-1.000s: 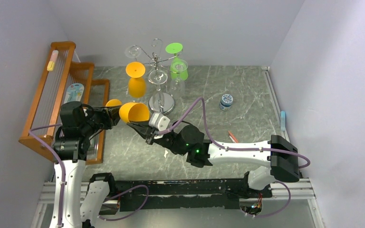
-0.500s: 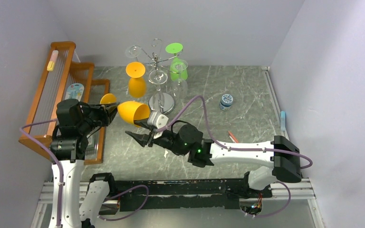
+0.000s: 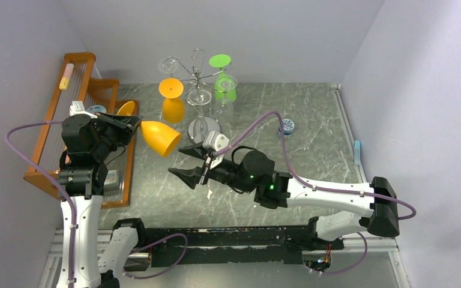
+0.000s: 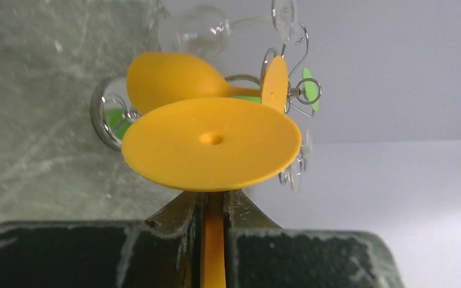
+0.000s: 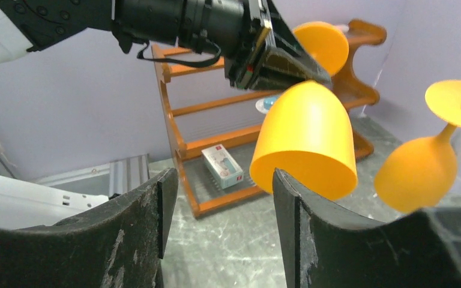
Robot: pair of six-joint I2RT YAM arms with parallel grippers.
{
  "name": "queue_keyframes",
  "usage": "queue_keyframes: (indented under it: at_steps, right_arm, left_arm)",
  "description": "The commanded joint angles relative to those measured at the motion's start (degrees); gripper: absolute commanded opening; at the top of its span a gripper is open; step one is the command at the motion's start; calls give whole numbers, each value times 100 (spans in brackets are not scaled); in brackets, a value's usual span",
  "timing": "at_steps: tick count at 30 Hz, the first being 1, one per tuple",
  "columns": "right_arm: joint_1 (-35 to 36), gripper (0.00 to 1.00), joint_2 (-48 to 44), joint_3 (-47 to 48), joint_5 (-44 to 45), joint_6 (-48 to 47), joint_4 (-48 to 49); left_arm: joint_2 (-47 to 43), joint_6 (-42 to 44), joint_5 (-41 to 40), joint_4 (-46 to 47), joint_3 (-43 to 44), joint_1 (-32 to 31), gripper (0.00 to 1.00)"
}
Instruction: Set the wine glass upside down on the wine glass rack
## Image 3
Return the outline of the orange goblet front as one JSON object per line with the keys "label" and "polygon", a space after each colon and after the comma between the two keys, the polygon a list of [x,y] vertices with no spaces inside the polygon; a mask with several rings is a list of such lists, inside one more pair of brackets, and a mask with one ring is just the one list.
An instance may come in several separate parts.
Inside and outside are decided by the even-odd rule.
{"label": "orange goblet front", "polygon": [[181,133],[158,121],[139,121],[145,143],[159,156],[167,157],[179,144]]}

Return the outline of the orange goblet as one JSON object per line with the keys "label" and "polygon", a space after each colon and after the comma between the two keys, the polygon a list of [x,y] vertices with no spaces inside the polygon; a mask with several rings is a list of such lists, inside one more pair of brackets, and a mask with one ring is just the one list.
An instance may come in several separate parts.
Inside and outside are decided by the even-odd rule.
{"label": "orange goblet", "polygon": [[158,121],[139,121],[145,143],[159,156],[167,157],[179,144],[181,133]]}
{"label": "orange goblet", "polygon": [[167,78],[160,82],[158,91],[164,98],[162,104],[163,119],[171,124],[181,122],[185,115],[185,107],[181,99],[184,92],[183,83],[176,78]]}

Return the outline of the clear champagne flute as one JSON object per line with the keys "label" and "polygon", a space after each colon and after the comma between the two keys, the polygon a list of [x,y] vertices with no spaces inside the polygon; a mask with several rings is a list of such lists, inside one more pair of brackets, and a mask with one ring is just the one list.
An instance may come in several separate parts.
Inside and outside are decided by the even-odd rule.
{"label": "clear champagne flute", "polygon": [[201,88],[194,88],[188,93],[188,104],[197,109],[197,117],[188,126],[188,135],[193,143],[203,142],[209,132],[203,107],[210,103],[211,98],[211,93]]}

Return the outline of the small clear wine glass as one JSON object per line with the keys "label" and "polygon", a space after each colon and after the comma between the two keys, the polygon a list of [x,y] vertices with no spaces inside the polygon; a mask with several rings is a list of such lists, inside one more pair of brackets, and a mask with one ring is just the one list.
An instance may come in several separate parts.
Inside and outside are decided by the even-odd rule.
{"label": "small clear wine glass", "polygon": [[179,69],[179,63],[176,58],[167,57],[162,59],[157,66],[159,72],[173,77],[175,72]]}

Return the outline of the green wine glass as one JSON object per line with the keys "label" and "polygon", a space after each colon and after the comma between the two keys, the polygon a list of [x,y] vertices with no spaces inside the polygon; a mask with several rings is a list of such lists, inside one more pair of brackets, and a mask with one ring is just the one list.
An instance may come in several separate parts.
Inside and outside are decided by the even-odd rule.
{"label": "green wine glass", "polygon": [[235,90],[237,87],[237,80],[225,72],[225,70],[230,67],[231,61],[231,57],[227,54],[214,55],[209,59],[209,65],[219,69],[214,82],[214,95],[216,100],[221,100],[225,97],[229,101],[234,102],[237,99]]}

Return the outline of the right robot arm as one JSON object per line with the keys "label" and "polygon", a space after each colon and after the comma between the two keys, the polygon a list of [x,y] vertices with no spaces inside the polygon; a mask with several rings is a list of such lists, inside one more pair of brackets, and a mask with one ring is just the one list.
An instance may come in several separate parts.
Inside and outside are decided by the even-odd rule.
{"label": "right robot arm", "polygon": [[297,180],[291,173],[276,171],[275,162],[257,149],[246,153],[240,163],[233,158],[218,160],[211,155],[211,148],[201,144],[179,148],[179,152],[203,160],[200,167],[168,170],[191,189],[213,180],[240,194],[254,193],[254,201],[268,209],[336,209],[336,214],[315,218],[315,224],[306,232],[306,241],[312,248],[322,248],[328,241],[362,231],[386,238],[400,234],[397,196],[387,178],[375,176],[371,182],[357,184]]}

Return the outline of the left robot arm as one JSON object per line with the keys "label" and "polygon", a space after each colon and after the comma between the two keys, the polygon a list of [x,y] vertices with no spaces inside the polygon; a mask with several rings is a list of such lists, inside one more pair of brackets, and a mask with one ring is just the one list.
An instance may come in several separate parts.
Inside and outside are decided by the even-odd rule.
{"label": "left robot arm", "polygon": [[61,124],[66,150],[59,160],[58,183],[65,235],[58,287],[119,287],[131,251],[147,246],[140,218],[117,221],[101,256],[97,245],[106,158],[131,142],[141,120],[137,115],[78,114]]}

